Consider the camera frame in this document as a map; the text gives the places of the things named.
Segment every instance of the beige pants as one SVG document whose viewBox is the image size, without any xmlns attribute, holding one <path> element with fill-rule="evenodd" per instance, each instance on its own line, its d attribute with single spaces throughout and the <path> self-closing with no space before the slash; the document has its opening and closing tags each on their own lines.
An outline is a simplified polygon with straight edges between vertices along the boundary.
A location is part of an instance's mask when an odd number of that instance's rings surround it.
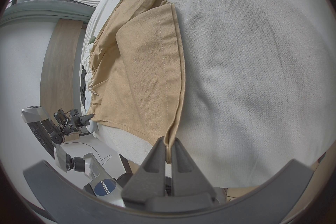
<svg viewBox="0 0 336 224">
<path fill-rule="evenodd" d="M 185 67 L 172 3 L 121 0 L 90 54 L 92 120 L 151 144 L 165 136 L 167 162 L 179 125 Z"/>
</svg>

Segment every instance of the white mattress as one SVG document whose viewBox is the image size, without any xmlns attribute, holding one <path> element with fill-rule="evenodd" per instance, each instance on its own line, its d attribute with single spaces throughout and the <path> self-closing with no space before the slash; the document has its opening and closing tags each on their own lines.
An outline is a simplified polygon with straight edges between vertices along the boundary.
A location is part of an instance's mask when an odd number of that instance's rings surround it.
<svg viewBox="0 0 336 224">
<path fill-rule="evenodd" d="M 336 139 L 336 20 L 327 1 L 169 1 L 186 64 L 177 137 L 213 186 L 259 185 L 291 159 L 314 163 Z M 118 2 L 101 0 L 84 45 Z M 90 128 L 135 163 L 151 149 L 123 130 Z"/>
</svg>

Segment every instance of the blue logo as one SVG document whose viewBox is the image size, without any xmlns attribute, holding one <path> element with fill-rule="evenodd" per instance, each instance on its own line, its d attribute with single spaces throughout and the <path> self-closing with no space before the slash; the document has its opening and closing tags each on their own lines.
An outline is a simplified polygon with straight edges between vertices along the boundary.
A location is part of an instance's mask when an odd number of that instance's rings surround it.
<svg viewBox="0 0 336 224">
<path fill-rule="evenodd" d="M 100 181 L 94 188 L 94 192 L 98 196 L 105 196 L 109 193 L 111 193 L 116 188 L 116 183 L 107 178 L 102 181 Z"/>
</svg>

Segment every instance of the wooden board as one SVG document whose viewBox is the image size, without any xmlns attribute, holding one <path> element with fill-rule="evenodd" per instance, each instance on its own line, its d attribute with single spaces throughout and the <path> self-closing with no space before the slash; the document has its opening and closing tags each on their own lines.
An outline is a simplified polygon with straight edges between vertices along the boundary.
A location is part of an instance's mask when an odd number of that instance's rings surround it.
<svg viewBox="0 0 336 224">
<path fill-rule="evenodd" d="M 83 22 L 59 19 L 49 40 L 44 57 L 41 84 L 40 105 L 43 105 L 55 124 L 53 114 L 63 109 L 66 113 L 74 107 L 73 71 L 76 47 Z M 71 135 L 68 139 L 79 138 Z"/>
</svg>

